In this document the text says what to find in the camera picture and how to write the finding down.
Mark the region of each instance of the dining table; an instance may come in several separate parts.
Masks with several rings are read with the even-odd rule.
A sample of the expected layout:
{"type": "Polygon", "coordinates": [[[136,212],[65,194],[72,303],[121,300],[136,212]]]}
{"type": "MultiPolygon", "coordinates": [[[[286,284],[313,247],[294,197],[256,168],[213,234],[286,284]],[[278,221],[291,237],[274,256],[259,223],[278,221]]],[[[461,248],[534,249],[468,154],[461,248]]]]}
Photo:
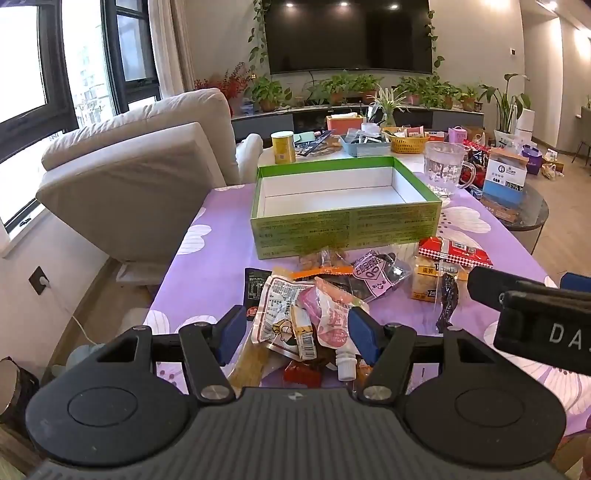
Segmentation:
{"type": "MultiPolygon", "coordinates": [[[[269,163],[269,153],[261,163],[269,163]]],[[[407,168],[423,172],[424,157],[396,154],[407,168]]],[[[148,312],[145,324],[153,334],[178,332],[179,328],[194,322],[216,323],[234,305],[243,304],[245,269],[273,270],[283,267],[295,270],[297,257],[260,260],[256,254],[251,229],[251,209],[255,193],[254,184],[228,186],[212,190],[199,208],[192,224],[178,248],[172,264],[148,312]]],[[[509,230],[468,192],[459,190],[444,199],[437,225],[437,236],[469,247],[486,251],[495,269],[556,285],[509,230]]],[[[412,259],[416,245],[398,246],[400,255],[412,259]]],[[[368,250],[349,251],[354,261],[368,250]]],[[[412,327],[419,335],[437,335],[434,304],[413,300],[408,288],[369,303],[371,316],[380,324],[400,323],[412,327]]],[[[460,300],[451,317],[451,323],[484,341],[491,348],[499,313],[473,301],[465,289],[460,289],[460,300]]],[[[523,371],[550,389],[562,402],[567,415],[565,434],[582,431],[591,414],[591,378],[560,368],[543,365],[514,355],[500,352],[523,371]]],[[[268,369],[263,385],[280,387],[281,370],[268,369]]],[[[158,364],[157,375],[186,391],[180,364],[158,364]]],[[[413,388],[436,376],[438,365],[428,364],[413,370],[413,388]]],[[[323,386],[334,386],[334,375],[327,375],[323,386]]]]}

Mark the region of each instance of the chair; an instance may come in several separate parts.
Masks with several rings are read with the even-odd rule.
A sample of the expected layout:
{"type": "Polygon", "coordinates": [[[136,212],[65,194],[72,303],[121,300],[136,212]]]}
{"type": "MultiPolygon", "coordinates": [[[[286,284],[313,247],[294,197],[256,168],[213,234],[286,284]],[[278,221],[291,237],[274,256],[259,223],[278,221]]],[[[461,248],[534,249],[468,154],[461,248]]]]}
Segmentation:
{"type": "Polygon", "coordinates": [[[583,132],[583,139],[579,144],[577,153],[574,154],[572,163],[574,163],[575,159],[579,155],[579,150],[581,150],[581,147],[586,145],[588,147],[587,160],[585,160],[586,167],[587,163],[589,163],[589,156],[591,155],[591,110],[585,107],[581,108],[581,131],[583,132]]]}
{"type": "Polygon", "coordinates": [[[217,89],[161,100],[55,140],[37,199],[123,264],[118,280],[158,285],[212,188],[256,181],[262,139],[236,147],[217,89]]]}

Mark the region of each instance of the floral tablecloth pattern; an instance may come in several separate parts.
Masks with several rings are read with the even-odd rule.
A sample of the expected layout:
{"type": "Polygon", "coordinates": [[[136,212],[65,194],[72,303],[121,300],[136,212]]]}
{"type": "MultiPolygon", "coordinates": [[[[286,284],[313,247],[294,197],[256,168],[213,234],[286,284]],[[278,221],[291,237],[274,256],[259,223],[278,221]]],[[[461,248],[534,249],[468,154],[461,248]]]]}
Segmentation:
{"type": "MultiPolygon", "coordinates": [[[[216,323],[233,305],[242,304],[244,269],[294,268],[296,258],[259,260],[252,237],[250,214],[253,184],[224,187],[210,192],[178,249],[154,304],[145,320],[155,334],[177,332],[183,325],[216,323]]],[[[554,282],[501,223],[464,191],[446,200],[438,236],[483,248],[496,269],[545,282],[554,282]]],[[[398,322],[419,334],[434,333],[433,305],[411,300],[400,289],[373,301],[372,316],[380,323],[398,322]]],[[[464,296],[452,323],[492,347],[498,313],[464,296]]],[[[585,429],[591,413],[591,378],[501,352],[542,382],[563,403],[566,434],[585,429]]],[[[161,364],[158,375],[186,390],[178,364],[161,364]]]]}

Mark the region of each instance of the sofa cushion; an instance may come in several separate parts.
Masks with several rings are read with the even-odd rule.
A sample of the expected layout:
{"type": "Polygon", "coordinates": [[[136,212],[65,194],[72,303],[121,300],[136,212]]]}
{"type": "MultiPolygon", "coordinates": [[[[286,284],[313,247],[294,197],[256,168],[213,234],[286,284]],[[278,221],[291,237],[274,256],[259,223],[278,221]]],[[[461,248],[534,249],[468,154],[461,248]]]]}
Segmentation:
{"type": "Polygon", "coordinates": [[[193,122],[201,124],[227,184],[238,184],[236,141],[230,109],[218,89],[182,93],[55,140],[43,155],[46,170],[116,143],[193,122]]]}

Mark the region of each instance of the glass mug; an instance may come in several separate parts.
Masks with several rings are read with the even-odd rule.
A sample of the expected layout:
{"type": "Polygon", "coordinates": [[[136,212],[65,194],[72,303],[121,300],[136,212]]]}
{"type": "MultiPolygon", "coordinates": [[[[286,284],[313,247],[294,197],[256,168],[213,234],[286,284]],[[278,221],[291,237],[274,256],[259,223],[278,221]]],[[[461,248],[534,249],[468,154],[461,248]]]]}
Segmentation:
{"type": "Polygon", "coordinates": [[[464,161],[467,148],[464,145],[447,142],[425,144],[425,176],[427,186],[439,198],[449,198],[457,190],[472,185],[476,178],[476,167],[464,161]],[[470,169],[470,180],[460,185],[462,167],[470,169]]]}

